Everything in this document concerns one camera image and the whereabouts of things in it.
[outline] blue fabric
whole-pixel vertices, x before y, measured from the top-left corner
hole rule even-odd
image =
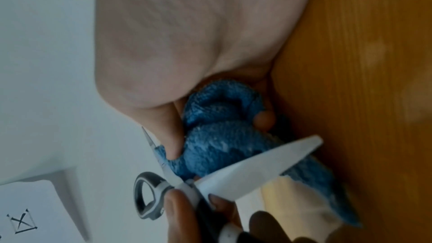
[[[265,108],[260,94],[240,82],[215,81],[192,94],[184,109],[186,139],[182,156],[168,161],[164,147],[156,149],[183,180],[204,177],[295,140],[283,116],[278,117],[270,134],[252,126],[254,116]],[[344,222],[360,225],[343,187],[314,157],[304,158],[281,175],[315,189]]]

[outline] wood grain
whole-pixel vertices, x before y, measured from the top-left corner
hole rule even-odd
[[[432,242],[432,0],[310,0],[272,78],[364,224],[330,242]]]

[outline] wooden table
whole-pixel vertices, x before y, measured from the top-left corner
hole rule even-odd
[[[310,0],[272,77],[364,224],[329,241],[432,242],[432,0]]]

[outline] skin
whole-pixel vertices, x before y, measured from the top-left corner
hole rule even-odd
[[[216,211],[241,227],[235,203],[219,197],[211,197]],[[179,190],[171,190],[165,195],[165,212],[168,218],[168,243],[201,243],[198,222],[189,200]],[[249,221],[249,231],[257,239],[266,243],[291,243],[277,220],[269,213],[259,211]],[[316,243],[307,238],[297,238],[293,243]]]
[[[167,158],[181,155],[183,105],[190,92],[219,78],[267,98],[272,60],[307,0],[96,0],[95,82],[102,98],[151,130]]]

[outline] folded fabric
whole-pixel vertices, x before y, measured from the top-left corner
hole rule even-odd
[[[204,177],[295,140],[284,116],[278,117],[269,133],[253,127],[255,115],[265,110],[262,98],[258,92],[237,81],[210,83],[192,94],[184,109],[186,139],[182,156],[168,161],[164,147],[156,148],[168,166],[183,180]],[[281,175],[316,190],[345,223],[360,225],[342,185],[313,156],[304,158]]]

